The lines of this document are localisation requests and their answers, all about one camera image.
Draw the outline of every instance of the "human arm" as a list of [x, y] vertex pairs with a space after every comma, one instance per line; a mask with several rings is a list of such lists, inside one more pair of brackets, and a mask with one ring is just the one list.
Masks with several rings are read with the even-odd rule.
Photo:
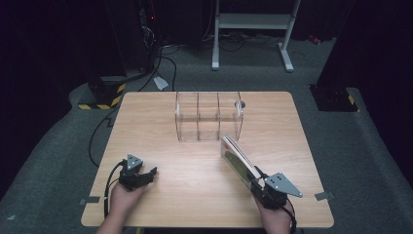
[[[282, 209], [266, 209], [255, 197], [254, 199], [261, 214], [262, 225], [267, 234], [289, 234], [291, 217]], [[293, 214], [292, 206], [289, 202], [284, 207]]]
[[110, 195], [109, 214], [97, 229], [96, 234], [121, 234], [125, 220], [130, 215], [146, 186], [140, 186], [134, 191], [129, 191], [120, 183], [116, 183]]

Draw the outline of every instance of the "white metal stand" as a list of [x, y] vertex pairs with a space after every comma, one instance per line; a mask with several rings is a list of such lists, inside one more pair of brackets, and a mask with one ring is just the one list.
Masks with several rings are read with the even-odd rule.
[[289, 59], [286, 46], [291, 36], [292, 27], [297, 17], [301, 0], [295, 0], [291, 14], [268, 15], [268, 14], [220, 14], [219, 0], [216, 0], [215, 9], [215, 29], [212, 51], [212, 70], [219, 69], [219, 29], [220, 28], [249, 28], [249, 29], [284, 29], [285, 36], [283, 42], [279, 43], [282, 60], [288, 72], [294, 71]]

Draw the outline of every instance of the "wooden table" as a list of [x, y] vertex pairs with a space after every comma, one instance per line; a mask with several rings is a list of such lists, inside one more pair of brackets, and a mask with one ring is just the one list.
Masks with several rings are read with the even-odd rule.
[[[175, 127], [176, 93], [128, 93], [122, 101], [91, 196], [82, 216], [86, 226], [103, 221], [103, 192], [114, 166], [127, 154], [143, 159], [141, 173], [158, 167], [128, 226], [261, 227], [251, 193], [220, 156], [220, 141], [180, 142]], [[283, 172], [304, 194], [289, 196], [298, 227], [330, 227], [334, 220], [303, 132], [287, 92], [241, 92], [244, 123], [238, 141], [253, 165], [268, 175]]]

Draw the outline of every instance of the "gray carpet floor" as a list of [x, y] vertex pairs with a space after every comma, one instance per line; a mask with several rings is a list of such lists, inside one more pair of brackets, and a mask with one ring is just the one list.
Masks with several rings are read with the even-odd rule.
[[[175, 91], [288, 91], [292, 94], [335, 219], [328, 229], [298, 233], [413, 233], [413, 192], [370, 119], [357, 89], [349, 88], [359, 112], [320, 112], [309, 85], [316, 84], [334, 40], [316, 46], [290, 41], [295, 71], [287, 73], [276, 39], [240, 44], [221, 43], [220, 69], [212, 71], [211, 48], [180, 46], [163, 49], [176, 63]], [[174, 66], [162, 59], [159, 74], [172, 91]], [[148, 77], [127, 84], [136, 92]], [[94, 233], [81, 224], [97, 168], [88, 156], [90, 138], [110, 110], [81, 110], [83, 85], [69, 100], [73, 108], [39, 141], [0, 203], [0, 233]], [[159, 92], [150, 81], [142, 92]], [[111, 115], [116, 119], [116, 112]], [[111, 128], [97, 129], [91, 151], [99, 162]], [[256, 230], [244, 230], [255, 233]], [[145, 229], [145, 233], [230, 233], [230, 230]], [[126, 233], [135, 233], [129, 228]]]

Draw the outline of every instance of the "clear acrylic box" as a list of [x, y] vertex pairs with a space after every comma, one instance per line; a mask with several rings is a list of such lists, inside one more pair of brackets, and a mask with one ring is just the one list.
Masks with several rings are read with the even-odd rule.
[[238, 140], [243, 125], [243, 102], [239, 92], [176, 93], [175, 122], [180, 141]]

